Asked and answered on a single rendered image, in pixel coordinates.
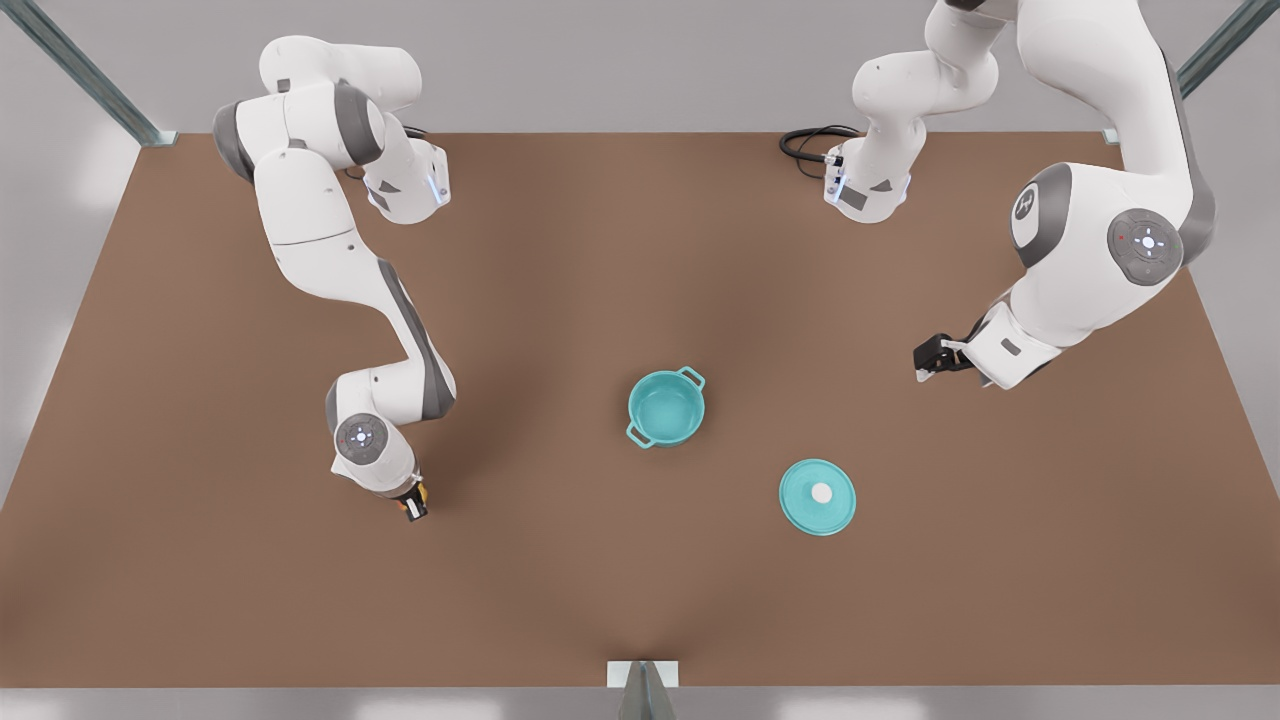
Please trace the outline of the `teal pot lid, white knob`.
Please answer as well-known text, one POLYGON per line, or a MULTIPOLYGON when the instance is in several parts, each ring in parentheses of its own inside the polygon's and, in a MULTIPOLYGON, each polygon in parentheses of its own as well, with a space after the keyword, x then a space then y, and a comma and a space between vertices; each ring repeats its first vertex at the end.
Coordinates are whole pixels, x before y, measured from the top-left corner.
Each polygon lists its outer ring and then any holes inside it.
POLYGON ((847 473, 831 461, 804 459, 780 480, 780 506, 787 520, 809 536, 833 536, 855 516, 858 495, 847 473))

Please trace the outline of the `silver frame post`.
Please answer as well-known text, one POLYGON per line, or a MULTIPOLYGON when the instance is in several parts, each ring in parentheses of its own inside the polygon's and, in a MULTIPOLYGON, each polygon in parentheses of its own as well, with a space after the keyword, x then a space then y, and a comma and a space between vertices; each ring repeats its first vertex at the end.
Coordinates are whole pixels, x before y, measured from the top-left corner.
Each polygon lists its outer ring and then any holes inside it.
POLYGON ((170 147, 175 131, 159 129, 35 0, 0 0, 0 12, 60 67, 142 147, 170 147))
POLYGON ((622 689, 618 720, 677 720, 668 693, 678 687, 677 661, 611 660, 605 673, 605 685, 622 689))
POLYGON ((1137 0, 1202 161, 1280 154, 1280 0, 1137 0))

